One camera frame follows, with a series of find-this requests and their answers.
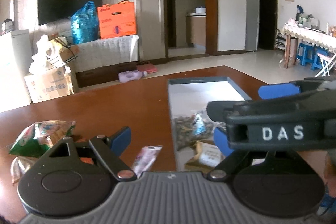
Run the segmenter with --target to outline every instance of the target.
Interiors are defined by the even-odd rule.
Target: gray ribbed base
[[[317,224],[316,216],[273,219],[240,204],[224,183],[200,172],[145,172],[139,180],[120,182],[111,196],[91,212],[50,219],[28,215],[20,224]]]

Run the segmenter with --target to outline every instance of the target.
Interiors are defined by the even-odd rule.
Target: blue stool
[[[317,56],[318,53],[328,55],[328,51],[326,49],[318,47],[315,53],[314,62],[312,63],[311,68],[310,68],[311,70],[315,70],[315,68],[322,69],[321,60]]]
[[[303,54],[302,55],[299,55],[300,48],[303,48]],[[301,60],[301,66],[305,66],[306,63],[311,63],[312,64],[314,62],[313,57],[314,57],[314,46],[309,45],[309,44],[305,44],[305,43],[300,43],[299,50],[298,50],[297,55],[296,55],[296,59]]]

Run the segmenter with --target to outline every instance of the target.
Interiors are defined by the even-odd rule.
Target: green snack package
[[[36,122],[21,132],[9,153],[39,158],[61,138],[71,136],[75,125],[65,121]]]

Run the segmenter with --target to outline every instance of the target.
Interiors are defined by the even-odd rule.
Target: dark door
[[[258,47],[274,49],[278,25],[278,0],[260,0]]]
[[[167,39],[168,47],[176,47],[176,18],[175,0],[166,0],[167,3]]]

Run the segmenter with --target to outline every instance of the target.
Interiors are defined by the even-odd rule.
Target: brown table surface
[[[11,184],[10,166],[15,158],[7,145],[34,122],[45,120],[77,121],[74,133],[90,138],[111,135],[123,126],[132,130],[132,142],[121,159],[131,165],[140,149],[146,145],[163,145],[152,170],[175,170],[171,137],[167,80],[186,77],[228,76],[253,100],[259,99],[258,89],[265,85],[249,75],[221,66],[89,90],[26,107],[0,113],[0,215],[18,222],[25,211]],[[321,174],[323,151],[304,153],[305,158]]]

